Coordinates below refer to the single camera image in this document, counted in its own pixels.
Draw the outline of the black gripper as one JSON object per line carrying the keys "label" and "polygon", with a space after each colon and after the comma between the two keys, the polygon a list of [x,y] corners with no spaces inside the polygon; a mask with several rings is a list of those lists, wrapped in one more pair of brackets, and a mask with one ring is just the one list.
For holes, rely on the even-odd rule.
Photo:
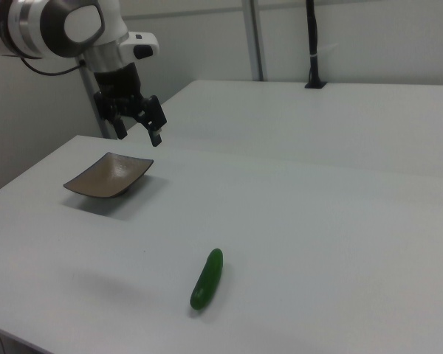
{"label": "black gripper", "polygon": [[148,132],[151,144],[162,142],[161,130],[167,119],[157,96],[143,97],[137,67],[130,63],[113,72],[95,72],[99,88],[94,94],[97,111],[102,120],[111,121],[118,139],[127,137],[121,115],[133,117]]}

